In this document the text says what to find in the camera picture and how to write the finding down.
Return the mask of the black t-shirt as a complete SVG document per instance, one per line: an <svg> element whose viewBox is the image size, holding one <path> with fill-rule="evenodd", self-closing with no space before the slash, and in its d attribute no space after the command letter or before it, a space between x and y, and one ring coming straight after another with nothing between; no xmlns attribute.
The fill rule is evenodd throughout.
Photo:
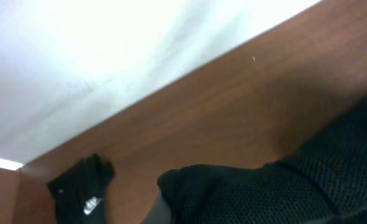
<svg viewBox="0 0 367 224"><path fill-rule="evenodd" d="M278 161L188 166L157 184L176 223L367 223L367 96Z"/></svg>

